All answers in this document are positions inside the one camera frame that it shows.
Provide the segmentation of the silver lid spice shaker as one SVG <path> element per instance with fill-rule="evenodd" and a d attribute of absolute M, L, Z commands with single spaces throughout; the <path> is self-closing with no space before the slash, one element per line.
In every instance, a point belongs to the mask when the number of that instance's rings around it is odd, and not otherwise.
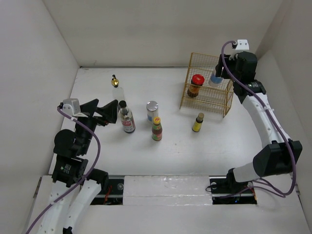
<path fill-rule="evenodd" d="M 155 117 L 158 117 L 158 103 L 156 101 L 148 101 L 146 104 L 147 119 L 150 123 L 153 122 Z"/>

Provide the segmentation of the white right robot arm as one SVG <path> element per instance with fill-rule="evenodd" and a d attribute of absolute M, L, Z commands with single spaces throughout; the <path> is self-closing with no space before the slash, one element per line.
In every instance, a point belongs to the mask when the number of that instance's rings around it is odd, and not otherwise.
<path fill-rule="evenodd" d="M 256 67 L 256 55 L 246 51 L 233 57 L 220 54 L 215 67 L 218 78 L 232 80 L 234 93 L 252 118 L 263 147 L 251 163 L 228 171 L 225 186 L 229 191 L 237 192 L 243 184 L 253 180 L 291 173 L 292 191 L 296 183 L 296 163 L 302 152 L 302 144 L 300 141 L 293 141 L 278 122 L 269 104 L 266 89 L 254 78 Z"/>

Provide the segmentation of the red lid chili sauce jar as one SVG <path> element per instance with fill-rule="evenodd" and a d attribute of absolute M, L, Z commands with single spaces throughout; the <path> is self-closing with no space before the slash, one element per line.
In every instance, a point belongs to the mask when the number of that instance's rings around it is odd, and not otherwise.
<path fill-rule="evenodd" d="M 205 78 L 203 75 L 195 74 L 191 79 L 191 84 L 187 90 L 187 95 L 191 98 L 195 98 L 199 94 L 200 87 L 204 84 Z"/>

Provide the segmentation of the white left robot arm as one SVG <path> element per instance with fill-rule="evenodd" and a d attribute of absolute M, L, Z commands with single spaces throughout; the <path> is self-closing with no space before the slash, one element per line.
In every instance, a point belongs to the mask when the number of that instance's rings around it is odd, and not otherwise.
<path fill-rule="evenodd" d="M 64 118 L 75 123 L 75 129 L 63 129 L 54 138 L 56 163 L 52 173 L 52 190 L 47 207 L 30 225 L 30 233 L 40 221 L 39 234 L 74 234 L 94 198 L 107 191 L 109 175 L 96 169 L 101 144 L 97 126 L 115 124 L 115 99 L 103 107 L 94 99 L 80 104 L 76 98 L 65 99 L 57 107 Z"/>

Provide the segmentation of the silver lid salt shaker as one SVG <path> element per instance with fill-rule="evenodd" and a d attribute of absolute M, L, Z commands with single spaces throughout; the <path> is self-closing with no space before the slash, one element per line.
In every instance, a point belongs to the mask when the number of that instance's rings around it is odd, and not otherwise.
<path fill-rule="evenodd" d="M 210 76 L 209 85 L 210 85 L 211 87 L 216 88 L 216 87 L 218 87 L 218 86 L 222 83 L 222 81 L 223 81 L 223 78 L 222 78 L 222 77 L 218 77 L 218 76 L 216 75 L 216 70 L 214 70 L 214 71 L 212 72 L 211 76 Z"/>

